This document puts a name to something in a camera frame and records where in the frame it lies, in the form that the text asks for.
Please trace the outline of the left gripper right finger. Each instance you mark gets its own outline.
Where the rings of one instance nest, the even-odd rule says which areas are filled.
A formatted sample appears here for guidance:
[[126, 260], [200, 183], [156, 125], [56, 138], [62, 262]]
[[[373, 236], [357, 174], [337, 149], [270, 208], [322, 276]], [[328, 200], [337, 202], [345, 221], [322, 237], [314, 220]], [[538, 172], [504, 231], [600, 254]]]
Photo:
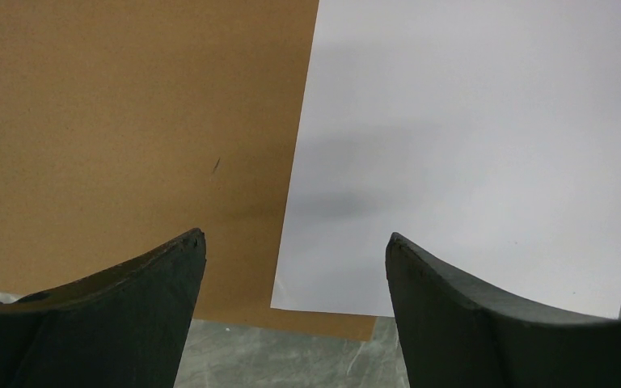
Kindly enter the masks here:
[[412, 387], [621, 387], [621, 319], [519, 297], [397, 233], [386, 274]]

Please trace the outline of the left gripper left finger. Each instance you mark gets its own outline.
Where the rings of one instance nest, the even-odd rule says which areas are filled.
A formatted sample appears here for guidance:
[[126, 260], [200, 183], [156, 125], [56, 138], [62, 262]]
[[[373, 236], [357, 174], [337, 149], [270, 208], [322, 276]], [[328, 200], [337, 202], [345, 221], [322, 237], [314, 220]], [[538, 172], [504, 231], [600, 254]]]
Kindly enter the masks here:
[[0, 387], [171, 387], [205, 272], [192, 229], [134, 259], [0, 302]]

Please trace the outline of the brown backing board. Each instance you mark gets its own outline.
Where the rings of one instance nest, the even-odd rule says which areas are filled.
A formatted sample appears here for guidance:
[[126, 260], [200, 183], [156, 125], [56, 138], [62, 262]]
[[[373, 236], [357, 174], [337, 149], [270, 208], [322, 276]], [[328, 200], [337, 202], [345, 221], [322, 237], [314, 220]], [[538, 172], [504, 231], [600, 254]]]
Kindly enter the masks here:
[[198, 227], [201, 319], [351, 340], [270, 306], [316, 1], [0, 1], [0, 292]]

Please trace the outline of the white photo sheet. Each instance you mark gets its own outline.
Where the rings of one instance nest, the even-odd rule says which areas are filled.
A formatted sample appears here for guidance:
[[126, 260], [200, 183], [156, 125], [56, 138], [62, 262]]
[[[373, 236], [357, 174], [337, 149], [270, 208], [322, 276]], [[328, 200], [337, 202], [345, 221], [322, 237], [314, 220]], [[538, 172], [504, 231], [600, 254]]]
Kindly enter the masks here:
[[621, 306], [621, 1], [319, 3], [271, 305], [392, 316], [393, 233]]

